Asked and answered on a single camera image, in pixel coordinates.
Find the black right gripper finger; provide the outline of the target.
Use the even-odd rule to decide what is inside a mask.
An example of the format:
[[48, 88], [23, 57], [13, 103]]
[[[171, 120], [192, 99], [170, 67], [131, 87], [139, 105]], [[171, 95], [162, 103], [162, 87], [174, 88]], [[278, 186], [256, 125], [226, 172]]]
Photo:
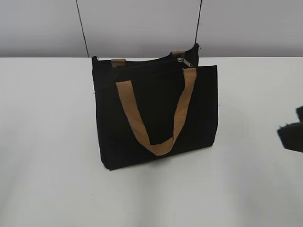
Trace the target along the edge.
[[287, 124], [277, 130], [285, 149], [303, 152], [303, 107], [296, 109], [299, 122]]

